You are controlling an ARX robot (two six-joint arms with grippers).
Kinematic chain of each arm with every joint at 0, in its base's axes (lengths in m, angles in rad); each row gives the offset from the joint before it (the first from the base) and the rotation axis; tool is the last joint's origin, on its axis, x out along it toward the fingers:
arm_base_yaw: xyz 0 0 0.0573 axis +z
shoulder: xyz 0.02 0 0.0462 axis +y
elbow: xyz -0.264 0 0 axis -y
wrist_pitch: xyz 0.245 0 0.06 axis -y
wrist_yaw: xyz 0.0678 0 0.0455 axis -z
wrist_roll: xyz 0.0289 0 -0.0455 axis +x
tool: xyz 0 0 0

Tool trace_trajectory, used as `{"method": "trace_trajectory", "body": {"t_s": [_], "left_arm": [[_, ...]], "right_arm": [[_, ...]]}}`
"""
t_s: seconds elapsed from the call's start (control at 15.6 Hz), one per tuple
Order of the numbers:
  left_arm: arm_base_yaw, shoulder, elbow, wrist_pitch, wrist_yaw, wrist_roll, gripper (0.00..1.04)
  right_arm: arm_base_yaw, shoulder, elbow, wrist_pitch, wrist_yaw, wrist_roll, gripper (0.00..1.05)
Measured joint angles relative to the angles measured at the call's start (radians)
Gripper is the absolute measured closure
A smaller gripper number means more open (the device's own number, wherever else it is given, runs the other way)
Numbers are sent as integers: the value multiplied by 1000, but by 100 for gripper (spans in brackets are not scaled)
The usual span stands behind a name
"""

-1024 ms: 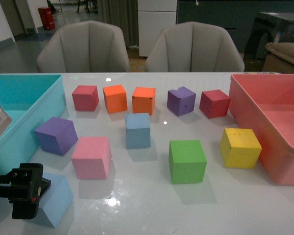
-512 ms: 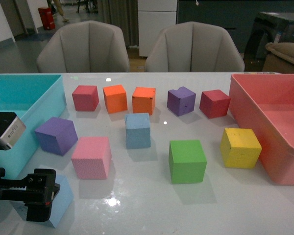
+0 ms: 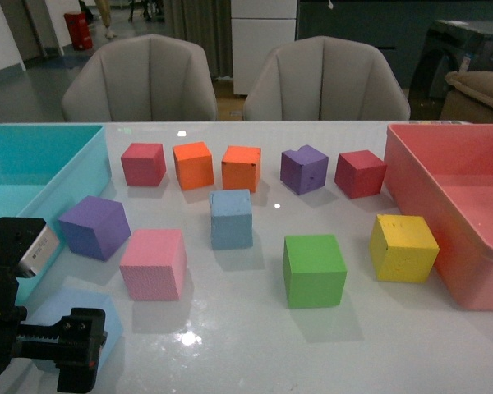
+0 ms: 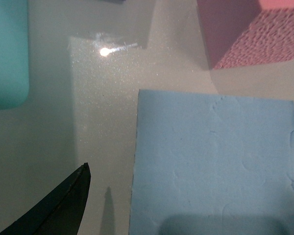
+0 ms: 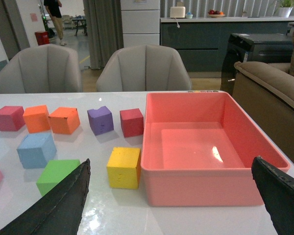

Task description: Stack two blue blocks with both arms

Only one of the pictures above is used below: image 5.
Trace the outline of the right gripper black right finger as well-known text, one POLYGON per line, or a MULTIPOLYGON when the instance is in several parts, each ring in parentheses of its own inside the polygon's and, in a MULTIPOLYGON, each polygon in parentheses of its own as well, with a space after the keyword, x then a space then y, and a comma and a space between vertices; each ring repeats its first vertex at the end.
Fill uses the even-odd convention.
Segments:
POLYGON ((294 235, 294 178, 260 156, 251 172, 276 232, 294 235))

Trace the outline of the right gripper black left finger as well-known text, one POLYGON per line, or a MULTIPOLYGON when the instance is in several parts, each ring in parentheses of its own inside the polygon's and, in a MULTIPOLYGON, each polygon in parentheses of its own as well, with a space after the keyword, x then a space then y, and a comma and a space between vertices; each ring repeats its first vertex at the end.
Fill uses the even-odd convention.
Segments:
POLYGON ((29 209, 0 230, 0 235, 75 235, 89 192, 87 159, 29 209))

